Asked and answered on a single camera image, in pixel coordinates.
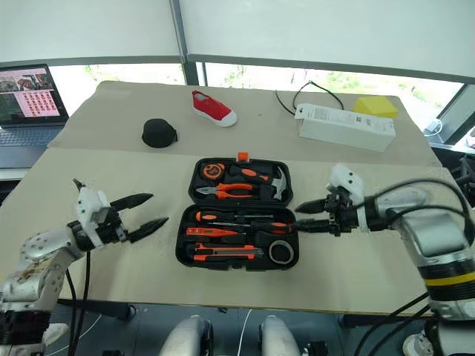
black toolbox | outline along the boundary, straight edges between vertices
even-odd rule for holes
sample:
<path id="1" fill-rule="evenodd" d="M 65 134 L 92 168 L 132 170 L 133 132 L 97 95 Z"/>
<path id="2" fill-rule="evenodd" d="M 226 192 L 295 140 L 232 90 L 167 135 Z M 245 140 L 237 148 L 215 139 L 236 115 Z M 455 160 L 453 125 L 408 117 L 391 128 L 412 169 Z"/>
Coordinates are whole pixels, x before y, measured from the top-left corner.
<path id="1" fill-rule="evenodd" d="M 295 216 L 286 208 L 293 192 L 284 163 L 249 159 L 242 152 L 237 159 L 201 159 L 194 167 L 189 195 L 194 204 L 183 212 L 175 248 L 182 264 L 265 271 L 288 269 L 298 262 Z"/>

hammer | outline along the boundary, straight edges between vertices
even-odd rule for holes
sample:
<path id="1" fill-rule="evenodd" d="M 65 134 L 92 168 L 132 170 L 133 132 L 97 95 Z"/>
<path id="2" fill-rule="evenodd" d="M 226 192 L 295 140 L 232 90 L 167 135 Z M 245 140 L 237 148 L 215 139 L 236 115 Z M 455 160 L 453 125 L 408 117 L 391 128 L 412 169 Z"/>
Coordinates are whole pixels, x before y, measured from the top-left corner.
<path id="1" fill-rule="evenodd" d="M 280 167 L 277 167 L 277 169 L 279 170 L 281 177 L 274 178 L 274 179 L 272 179 L 270 176 L 267 176 L 265 174 L 260 174 L 256 171 L 253 171 L 252 169 L 241 168 L 241 167 L 237 167 L 236 165 L 232 165 L 229 168 L 229 174 L 231 174 L 232 176 L 234 175 L 243 176 L 250 183 L 272 185 L 275 187 L 275 194 L 273 198 L 277 200 L 282 200 L 282 192 L 285 191 L 287 187 L 287 179 L 282 169 Z"/>
<path id="2" fill-rule="evenodd" d="M 277 169 L 281 174 L 281 178 L 274 178 L 270 184 L 275 186 L 275 194 L 273 198 L 282 200 L 282 192 L 285 191 L 285 188 L 287 187 L 287 179 L 281 168 L 277 167 Z"/>

pliers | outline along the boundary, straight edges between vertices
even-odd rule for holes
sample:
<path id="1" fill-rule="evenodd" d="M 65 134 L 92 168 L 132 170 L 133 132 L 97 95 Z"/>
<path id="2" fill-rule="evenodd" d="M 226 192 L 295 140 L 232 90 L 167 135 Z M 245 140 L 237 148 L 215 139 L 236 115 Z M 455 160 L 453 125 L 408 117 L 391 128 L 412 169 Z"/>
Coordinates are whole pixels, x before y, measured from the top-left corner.
<path id="1" fill-rule="evenodd" d="M 254 186 L 252 184 L 246 184 L 246 183 L 234 183 L 234 184 L 223 184 L 220 183 L 216 185 L 215 187 L 202 187 L 198 188 L 196 192 L 201 193 L 201 194 L 214 194 L 219 200 L 221 199 L 226 199 L 226 198 L 252 198 L 252 195 L 233 195 L 226 193 L 227 191 L 233 191 L 233 190 L 245 190 L 245 191 L 251 191 L 254 189 Z"/>

black cable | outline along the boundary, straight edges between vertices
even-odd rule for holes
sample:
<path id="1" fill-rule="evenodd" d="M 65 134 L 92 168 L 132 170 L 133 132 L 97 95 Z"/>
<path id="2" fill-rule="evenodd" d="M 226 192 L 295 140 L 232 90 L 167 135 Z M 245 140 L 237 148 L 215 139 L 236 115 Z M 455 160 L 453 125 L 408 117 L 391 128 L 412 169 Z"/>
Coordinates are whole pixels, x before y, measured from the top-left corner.
<path id="1" fill-rule="evenodd" d="M 314 85 L 316 86 L 317 88 L 320 88 L 322 90 L 325 90 L 329 95 L 333 96 L 337 102 L 340 103 L 340 106 L 341 106 L 341 109 L 344 110 L 344 105 L 343 103 L 341 102 L 341 100 L 334 94 L 332 93 L 331 91 L 329 91 L 328 89 L 325 89 L 324 87 L 321 87 L 320 85 L 318 85 L 317 83 L 309 80 L 308 83 L 306 83 L 302 88 L 300 88 L 298 90 L 298 92 L 294 95 L 294 99 L 292 100 L 292 106 L 294 107 L 294 109 L 297 110 L 297 107 L 295 106 L 295 100 L 297 99 L 297 95 L 300 94 L 300 92 L 308 85 L 308 84 L 311 84 L 311 85 Z"/>
<path id="2" fill-rule="evenodd" d="M 376 355 L 376 352 L 394 335 L 396 335 L 398 332 L 400 332 L 403 328 L 408 326 L 410 323 L 412 323 L 414 320 L 418 319 L 421 315 L 423 315 L 425 312 L 427 312 L 430 309 L 429 306 L 425 306 L 421 310 L 419 310 L 417 313 L 415 313 L 412 317 L 409 317 L 406 319 L 403 323 L 399 324 L 396 328 L 394 328 L 391 332 L 388 332 L 385 337 L 383 337 L 370 351 L 368 356 L 374 356 Z"/>
<path id="3" fill-rule="evenodd" d="M 277 101 L 279 102 L 279 104 L 281 104 L 281 107 L 284 108 L 285 111 L 287 111 L 288 113 L 290 113 L 292 115 L 295 115 L 295 113 L 293 111 L 291 111 L 287 106 L 284 105 L 281 98 L 279 98 L 279 95 L 277 94 L 277 91 L 275 91 L 275 97 L 277 98 Z"/>
<path id="4" fill-rule="evenodd" d="M 343 102 L 341 102 L 341 100 L 334 94 L 332 93 L 331 91 L 329 91 L 328 89 L 325 89 L 324 87 L 321 87 L 320 85 L 316 84 L 315 82 L 309 80 L 306 84 L 304 84 L 298 91 L 297 93 L 295 93 L 294 95 L 294 99 L 292 100 L 292 106 L 294 107 L 294 109 L 297 110 L 297 107 L 295 106 L 295 100 L 297 99 L 297 96 L 298 94 L 300 94 L 300 92 L 308 85 L 308 84 L 311 84 L 311 85 L 314 85 L 316 86 L 317 88 L 320 88 L 322 90 L 325 90 L 329 95 L 333 96 L 339 103 L 340 103 L 340 106 L 341 106 L 341 109 L 344 110 L 344 105 L 343 105 Z M 277 91 L 275 90 L 275 97 L 277 98 L 277 100 L 279 101 L 279 104 L 281 104 L 281 107 L 288 113 L 292 114 L 292 115 L 295 115 L 295 112 L 291 111 L 281 100 L 281 98 L 279 97 L 279 95 L 277 94 Z"/>
<path id="5" fill-rule="evenodd" d="M 391 216 L 389 218 L 389 220 L 387 221 L 387 224 L 392 225 L 392 224 L 394 224 L 394 222 L 398 218 L 402 217 L 405 214 L 412 213 L 413 211 L 425 210 L 425 209 L 447 210 L 447 211 L 451 211 L 452 213 L 458 214 L 461 217 L 465 218 L 465 214 L 463 213 L 463 211 L 457 210 L 457 209 L 452 208 L 450 206 L 446 206 L 446 205 L 420 205 L 420 206 L 413 206 L 412 208 L 407 208 L 403 211 L 400 211 L 399 213 L 394 214 L 393 216 Z"/>
<path id="6" fill-rule="evenodd" d="M 391 314 L 389 314 L 388 316 L 386 316 L 384 319 L 382 319 L 381 321 L 377 322 L 376 324 L 374 324 L 373 326 L 371 326 L 371 329 L 369 329 L 364 335 L 363 337 L 361 338 L 358 346 L 356 347 L 356 350 L 355 350 L 355 354 L 354 356 L 358 356 L 359 353 L 361 352 L 361 349 L 363 348 L 363 345 L 364 343 L 366 342 L 366 340 L 368 339 L 368 337 L 374 333 L 375 330 L 377 330 L 377 328 L 379 328 L 380 326 L 384 325 L 384 324 L 388 324 L 390 323 L 390 320 L 393 319 L 394 317 L 396 317 L 399 313 L 403 312 L 404 310 L 406 309 L 409 309 L 411 306 L 414 306 L 416 305 L 418 302 L 420 302 L 421 300 L 427 298 L 428 296 L 428 293 L 424 293 L 420 296 L 418 296 L 416 299 L 414 300 L 411 300 L 408 304 L 405 304 L 403 305 L 401 308 L 393 311 Z"/>
<path id="7" fill-rule="evenodd" d="M 450 190 L 452 190 L 452 192 L 455 193 L 455 195 L 457 195 L 457 198 L 459 198 L 460 204 L 462 205 L 462 210 L 463 210 L 463 214 L 464 214 L 464 217 L 465 217 L 465 228 L 464 228 L 465 237 L 467 238 L 468 244 L 472 245 L 472 243 L 474 242 L 474 232 L 475 232 L 475 230 L 474 230 L 474 224 L 472 223 L 471 218 L 470 218 L 470 214 L 468 212 L 467 202 L 465 201 L 465 198 L 464 198 L 462 192 L 459 191 L 458 188 L 456 188 L 453 185 L 451 185 L 450 183 L 447 183 L 447 182 L 445 182 L 443 180 L 440 180 L 440 179 L 434 179 L 434 178 L 411 179 L 411 180 L 406 180 L 404 182 L 400 182 L 400 183 L 395 184 L 395 185 L 391 185 L 390 187 L 388 187 L 386 189 L 383 189 L 382 191 L 368 197 L 363 202 L 353 206 L 353 209 L 361 208 L 362 206 L 368 204 L 368 202 L 374 202 L 380 196 L 385 195 L 385 194 L 387 194 L 391 191 L 395 191 L 396 189 L 405 187 L 406 185 L 412 185 L 412 184 L 416 184 L 416 183 L 436 183 L 436 184 L 440 184 L 440 185 L 445 186 L 446 188 L 449 188 Z"/>
<path id="8" fill-rule="evenodd" d="M 71 356 L 71 350 L 73 349 L 74 342 L 74 329 L 76 328 L 76 289 L 74 288 L 73 280 L 69 273 L 69 270 L 66 270 L 66 279 L 68 280 L 69 289 L 71 290 L 71 299 L 73 300 L 73 305 L 71 306 L 71 326 L 69 331 L 69 348 L 68 355 Z"/>
<path id="9" fill-rule="evenodd" d="M 82 294 L 81 312 L 79 314 L 79 321 L 77 323 L 76 337 L 74 338 L 73 350 L 71 356 L 76 353 L 79 337 L 81 336 L 82 324 L 84 323 L 84 316 L 86 313 L 86 303 L 88 302 L 89 280 L 91 278 L 91 252 L 86 252 L 86 278 L 84 282 L 84 292 Z"/>

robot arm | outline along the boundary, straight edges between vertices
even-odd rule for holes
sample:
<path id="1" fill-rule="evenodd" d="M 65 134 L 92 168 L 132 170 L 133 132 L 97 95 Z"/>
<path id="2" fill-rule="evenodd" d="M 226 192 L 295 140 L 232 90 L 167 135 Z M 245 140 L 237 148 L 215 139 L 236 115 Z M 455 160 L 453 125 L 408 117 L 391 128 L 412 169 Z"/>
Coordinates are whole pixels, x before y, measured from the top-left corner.
<path id="1" fill-rule="evenodd" d="M 16 271 L 4 282 L 0 294 L 0 355 L 43 355 L 42 336 L 69 265 L 94 248 L 134 243 L 168 219 L 152 220 L 129 233 L 119 211 L 143 204 L 152 194 L 135 194 L 109 204 L 103 191 L 75 183 L 79 189 L 78 220 L 30 237 L 22 246 Z"/>
<path id="2" fill-rule="evenodd" d="M 405 209 L 427 205 L 427 193 L 408 187 L 377 199 L 365 199 L 362 180 L 341 166 L 332 170 L 327 188 L 331 193 L 325 199 L 305 202 L 296 211 L 308 214 L 328 212 L 330 218 L 299 220 L 297 229 L 329 232 L 335 236 L 358 227 L 363 231 L 396 229 L 425 282 L 430 309 L 441 320 L 435 333 L 439 350 L 442 350 L 440 354 L 452 355 L 466 352 L 464 347 L 475 348 L 474 252 L 466 231 L 459 227 L 451 214 L 430 209 L 397 217 L 396 214 Z M 465 343 L 458 343 L 457 348 L 454 347 L 453 335 L 460 335 L 458 330 L 461 328 L 465 330 L 464 337 L 471 337 L 465 338 Z"/>

